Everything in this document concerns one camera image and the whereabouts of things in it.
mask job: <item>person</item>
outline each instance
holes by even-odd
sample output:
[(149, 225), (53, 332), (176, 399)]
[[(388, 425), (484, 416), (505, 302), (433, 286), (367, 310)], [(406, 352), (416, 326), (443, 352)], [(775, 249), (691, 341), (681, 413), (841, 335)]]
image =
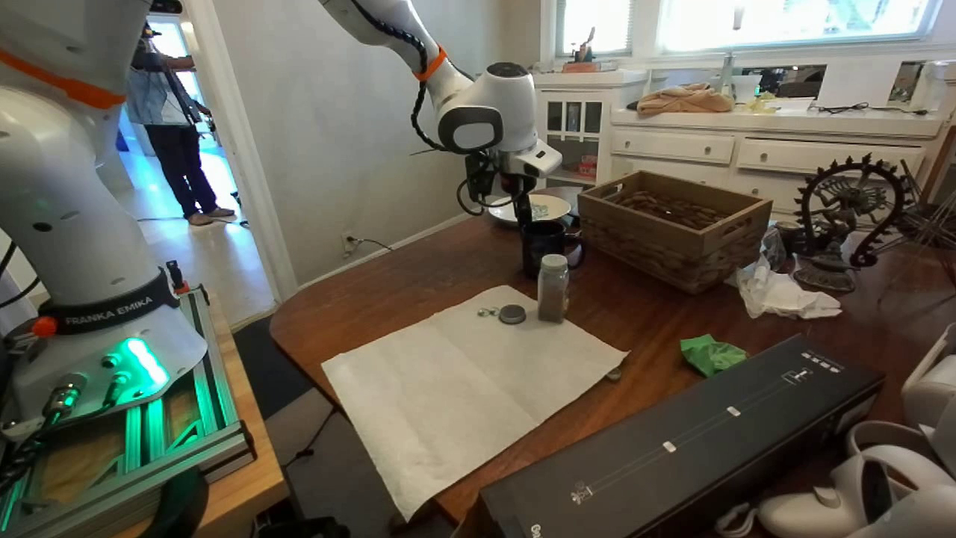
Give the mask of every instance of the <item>person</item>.
[(176, 77), (176, 72), (195, 72), (195, 62), (192, 56), (160, 53), (152, 36), (160, 33), (148, 24), (133, 56), (125, 110), (148, 129), (162, 172), (192, 226), (209, 226), (213, 222), (236, 219), (234, 208), (219, 207), (203, 172), (200, 132), (195, 124), (203, 108), (183, 89)]

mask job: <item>floor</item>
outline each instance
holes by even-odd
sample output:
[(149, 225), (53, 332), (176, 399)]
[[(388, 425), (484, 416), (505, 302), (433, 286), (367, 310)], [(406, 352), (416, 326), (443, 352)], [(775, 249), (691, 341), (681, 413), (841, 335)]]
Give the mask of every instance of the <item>floor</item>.
[(236, 222), (188, 226), (155, 154), (148, 154), (136, 136), (125, 136), (121, 162), (133, 184), (116, 198), (140, 222), (155, 260), (176, 260), (188, 283), (203, 283), (234, 332), (276, 310), (276, 293), (246, 225), (230, 162), (209, 135), (203, 136), (203, 171), (219, 204), (236, 208)]

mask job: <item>green sponge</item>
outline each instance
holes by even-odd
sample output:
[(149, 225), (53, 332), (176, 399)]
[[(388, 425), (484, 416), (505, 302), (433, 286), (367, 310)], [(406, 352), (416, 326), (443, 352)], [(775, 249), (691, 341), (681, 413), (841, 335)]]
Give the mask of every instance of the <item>green sponge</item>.
[(717, 377), (748, 358), (741, 347), (715, 341), (711, 335), (685, 337), (681, 352), (705, 377)]

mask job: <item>white cabinet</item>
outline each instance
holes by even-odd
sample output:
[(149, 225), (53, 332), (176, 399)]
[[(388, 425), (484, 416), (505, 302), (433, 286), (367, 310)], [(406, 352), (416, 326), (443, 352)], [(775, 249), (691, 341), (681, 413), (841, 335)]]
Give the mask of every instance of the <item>white cabinet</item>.
[(638, 171), (720, 184), (775, 201), (775, 211), (797, 208), (797, 189), (820, 168), (865, 154), (902, 163), (914, 177), (930, 163), (938, 116), (759, 116), (759, 114), (664, 114), (640, 120), (618, 108), (605, 132), (611, 177)]
[(540, 136), (563, 153), (551, 181), (596, 184), (611, 177), (602, 135), (611, 129), (614, 108), (640, 95), (640, 84), (640, 72), (534, 74)]

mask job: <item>black box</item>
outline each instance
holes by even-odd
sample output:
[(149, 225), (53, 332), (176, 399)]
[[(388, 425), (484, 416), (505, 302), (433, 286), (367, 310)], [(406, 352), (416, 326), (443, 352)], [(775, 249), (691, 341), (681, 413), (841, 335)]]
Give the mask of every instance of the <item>black box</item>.
[(745, 365), (490, 485), (473, 534), (708, 532), (733, 506), (865, 417), (882, 373), (790, 337)]

